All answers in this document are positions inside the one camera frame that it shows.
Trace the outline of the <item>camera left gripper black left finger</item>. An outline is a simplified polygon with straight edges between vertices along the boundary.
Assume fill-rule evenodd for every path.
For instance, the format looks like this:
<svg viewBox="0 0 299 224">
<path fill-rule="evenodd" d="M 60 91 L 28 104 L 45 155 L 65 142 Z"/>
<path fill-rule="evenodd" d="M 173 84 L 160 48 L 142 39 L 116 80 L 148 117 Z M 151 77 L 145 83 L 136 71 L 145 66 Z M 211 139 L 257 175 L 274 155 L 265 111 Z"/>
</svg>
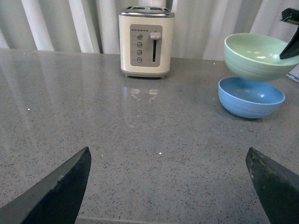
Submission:
<svg viewBox="0 0 299 224">
<path fill-rule="evenodd" d="M 26 192 L 0 209 L 2 224 L 73 224 L 76 222 L 91 169 L 83 148 Z"/>
</svg>

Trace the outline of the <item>black finger of the camera right gripper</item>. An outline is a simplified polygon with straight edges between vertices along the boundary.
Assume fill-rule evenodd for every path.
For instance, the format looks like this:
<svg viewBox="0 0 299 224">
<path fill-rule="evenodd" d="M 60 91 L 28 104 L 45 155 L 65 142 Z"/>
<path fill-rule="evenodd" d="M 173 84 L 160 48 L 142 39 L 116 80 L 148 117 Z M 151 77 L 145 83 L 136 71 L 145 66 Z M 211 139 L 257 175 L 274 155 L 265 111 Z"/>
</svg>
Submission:
<svg viewBox="0 0 299 224">
<path fill-rule="evenodd" d="M 288 59 L 299 55 L 299 29 L 295 32 L 291 41 L 287 44 L 285 49 L 280 53 L 280 59 Z"/>
</svg>

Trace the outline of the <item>camera left gripper black right finger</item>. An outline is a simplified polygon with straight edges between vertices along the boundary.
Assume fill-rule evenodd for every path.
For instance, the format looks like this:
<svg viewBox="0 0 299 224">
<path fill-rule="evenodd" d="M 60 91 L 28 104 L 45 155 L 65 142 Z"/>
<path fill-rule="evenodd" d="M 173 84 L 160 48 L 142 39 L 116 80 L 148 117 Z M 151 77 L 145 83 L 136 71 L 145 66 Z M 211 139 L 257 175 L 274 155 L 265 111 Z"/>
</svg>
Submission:
<svg viewBox="0 0 299 224">
<path fill-rule="evenodd" d="M 297 224 L 299 176 L 253 147 L 249 148 L 245 161 L 270 223 Z"/>
</svg>

